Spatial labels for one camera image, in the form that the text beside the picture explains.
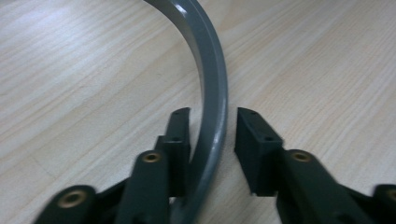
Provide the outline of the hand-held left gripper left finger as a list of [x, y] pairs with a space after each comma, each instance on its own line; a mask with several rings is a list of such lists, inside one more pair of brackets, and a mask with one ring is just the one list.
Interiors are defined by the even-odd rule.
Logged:
[[190, 110], [174, 111], [154, 149], [141, 153], [126, 182], [115, 224], [168, 224], [169, 199], [186, 194]]

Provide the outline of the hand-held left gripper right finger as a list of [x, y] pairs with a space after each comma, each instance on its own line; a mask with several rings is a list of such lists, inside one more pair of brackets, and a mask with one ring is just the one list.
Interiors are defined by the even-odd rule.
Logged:
[[318, 159], [283, 148], [282, 138], [250, 109], [237, 109], [234, 152], [250, 192], [276, 197], [284, 224], [372, 224]]

